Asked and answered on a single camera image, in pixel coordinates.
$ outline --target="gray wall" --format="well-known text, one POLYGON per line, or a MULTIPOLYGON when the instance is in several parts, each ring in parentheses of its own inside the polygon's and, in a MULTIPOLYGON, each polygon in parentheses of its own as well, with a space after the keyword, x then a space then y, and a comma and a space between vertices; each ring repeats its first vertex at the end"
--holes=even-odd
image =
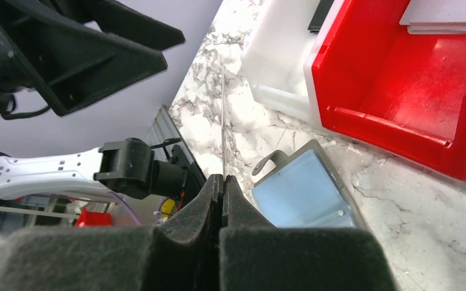
MULTIPOLYGON (((165 51, 169 69, 70 116, 17 121, 0 117, 0 151, 16 157, 61 155, 128 137, 145 138, 162 104, 170 105, 222 0, 120 0, 179 28, 186 43, 165 51)), ((45 105, 36 92, 17 94, 19 110, 45 105)))

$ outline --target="red plastic container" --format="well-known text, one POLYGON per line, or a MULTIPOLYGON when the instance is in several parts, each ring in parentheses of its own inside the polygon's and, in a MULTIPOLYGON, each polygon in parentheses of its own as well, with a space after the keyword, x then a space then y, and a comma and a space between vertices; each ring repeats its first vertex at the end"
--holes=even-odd
POLYGON ((79 216, 75 224, 75 226, 77 227, 112 225, 113 219, 111 214, 87 211, 86 207, 84 207, 81 211, 81 215, 79 216))
POLYGON ((466 35, 410 35, 410 0, 345 0, 312 66, 322 125, 466 181, 466 35))

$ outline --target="light blue plastic lid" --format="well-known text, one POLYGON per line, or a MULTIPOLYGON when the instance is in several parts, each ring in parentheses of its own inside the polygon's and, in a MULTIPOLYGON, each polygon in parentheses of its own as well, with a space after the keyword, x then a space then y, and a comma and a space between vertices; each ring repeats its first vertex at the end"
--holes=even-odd
POLYGON ((276 227, 356 227, 314 150, 308 150, 252 191, 260 212, 276 227))

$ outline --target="marble countertop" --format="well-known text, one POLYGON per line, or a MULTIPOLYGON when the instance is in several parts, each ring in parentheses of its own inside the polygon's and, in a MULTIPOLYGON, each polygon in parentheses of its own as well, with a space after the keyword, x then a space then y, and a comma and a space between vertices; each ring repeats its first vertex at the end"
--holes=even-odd
POLYGON ((227 174, 238 178, 247 199, 252 201, 251 189, 263 176, 251 176, 262 158, 275 149, 291 154, 317 139, 381 243, 402 290, 466 290, 465 184, 254 102, 240 54, 261 2, 224 0, 170 110, 205 175, 223 171, 224 64, 227 174))

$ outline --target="yellow object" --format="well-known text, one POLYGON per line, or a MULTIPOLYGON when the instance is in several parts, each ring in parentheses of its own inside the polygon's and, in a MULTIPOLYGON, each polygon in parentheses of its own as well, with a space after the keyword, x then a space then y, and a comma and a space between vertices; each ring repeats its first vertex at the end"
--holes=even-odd
POLYGON ((167 199, 160 207, 161 215, 160 218, 170 218, 176 213, 176 201, 167 199))

